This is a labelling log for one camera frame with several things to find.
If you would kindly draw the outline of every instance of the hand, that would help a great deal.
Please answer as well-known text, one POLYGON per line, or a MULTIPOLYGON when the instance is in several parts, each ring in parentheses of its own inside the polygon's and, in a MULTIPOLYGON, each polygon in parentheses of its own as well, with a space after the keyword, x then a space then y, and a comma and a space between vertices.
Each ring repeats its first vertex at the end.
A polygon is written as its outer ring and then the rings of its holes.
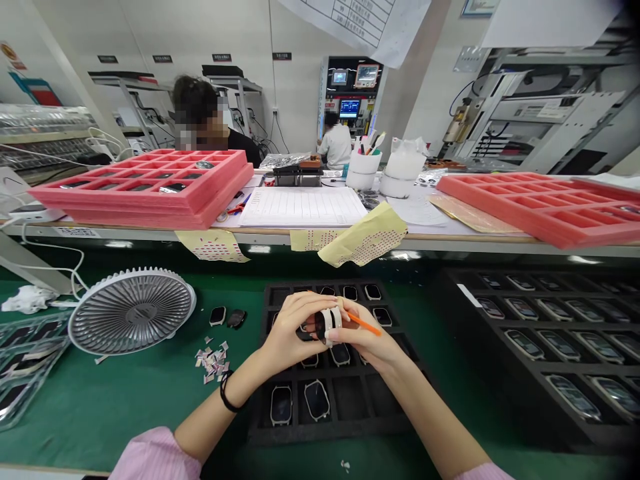
POLYGON ((306 342, 300 340, 295 332, 303 323, 315 324, 314 316, 320 310, 337 305, 336 297, 314 292, 298 292, 285 299, 265 344, 260 348, 261 363, 267 378, 327 349, 317 339, 306 342))
POLYGON ((325 332, 326 338, 352 344, 363 358, 380 373, 390 373, 402 360, 407 358, 402 348, 373 318, 368 308, 342 297, 338 302, 343 304, 343 308, 341 308, 343 328, 327 330, 325 332), (372 332, 364 330, 356 322, 349 319, 347 312, 376 327, 382 332, 382 336, 378 337, 372 332))

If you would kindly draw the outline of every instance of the warning sign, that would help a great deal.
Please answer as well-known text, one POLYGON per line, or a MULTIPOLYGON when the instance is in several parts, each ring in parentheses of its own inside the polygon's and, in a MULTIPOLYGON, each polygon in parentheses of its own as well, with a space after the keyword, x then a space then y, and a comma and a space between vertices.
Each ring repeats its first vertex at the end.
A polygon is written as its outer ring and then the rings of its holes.
POLYGON ((2 54, 7 58, 7 60, 9 60, 9 63, 13 68, 15 68, 16 70, 27 69, 25 64, 22 63, 22 60, 20 60, 20 57, 18 57, 18 54, 11 48, 11 46, 7 42, 0 41, 0 50, 2 50, 2 54))

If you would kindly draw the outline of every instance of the white fan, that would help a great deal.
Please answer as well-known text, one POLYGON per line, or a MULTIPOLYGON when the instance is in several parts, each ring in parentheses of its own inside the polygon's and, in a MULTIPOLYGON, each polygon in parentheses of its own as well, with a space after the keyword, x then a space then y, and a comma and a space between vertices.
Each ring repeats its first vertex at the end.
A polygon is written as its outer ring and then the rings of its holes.
POLYGON ((82 296, 69 320, 69 337, 88 353, 133 353, 171 338, 194 308, 195 292, 178 274, 158 268, 121 271, 82 296))

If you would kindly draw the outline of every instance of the person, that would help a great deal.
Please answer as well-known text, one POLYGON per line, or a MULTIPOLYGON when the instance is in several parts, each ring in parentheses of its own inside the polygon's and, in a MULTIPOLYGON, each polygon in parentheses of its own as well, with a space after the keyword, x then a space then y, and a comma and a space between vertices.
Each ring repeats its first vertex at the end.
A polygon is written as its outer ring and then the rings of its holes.
POLYGON ((294 293, 285 299, 264 345, 228 376, 223 395, 219 387, 174 433, 158 427, 132 439, 110 480, 196 480, 235 412, 251 394, 273 375, 327 349, 315 334, 314 317, 316 312, 336 305, 342 305, 343 328, 328 329, 325 337, 352 344, 378 371, 444 480, 512 480, 491 462, 368 308, 314 292, 294 293), (378 328, 382 335, 362 329, 349 320, 347 312, 378 328), (302 324, 314 341, 298 338, 296 330, 302 324))
POLYGON ((330 170, 342 170, 351 158, 351 134, 349 127, 339 122, 336 112, 325 112, 325 136, 318 140, 318 153, 327 156, 330 170))
POLYGON ((244 150, 254 168, 260 166, 260 150, 250 138, 230 129, 222 118, 223 99, 207 81, 182 75, 173 86, 176 129, 191 136, 193 150, 244 150))

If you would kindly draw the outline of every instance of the dark hair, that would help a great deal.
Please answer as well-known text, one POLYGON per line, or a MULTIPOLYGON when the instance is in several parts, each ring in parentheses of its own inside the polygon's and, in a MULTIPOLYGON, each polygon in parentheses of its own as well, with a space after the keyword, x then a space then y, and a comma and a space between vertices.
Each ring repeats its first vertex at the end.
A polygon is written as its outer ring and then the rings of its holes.
POLYGON ((188 75, 176 79, 171 98, 176 123, 201 125, 215 116, 218 108, 218 93, 212 84, 188 75))
POLYGON ((338 114, 336 112, 325 112, 325 125, 328 127, 338 123, 338 114))

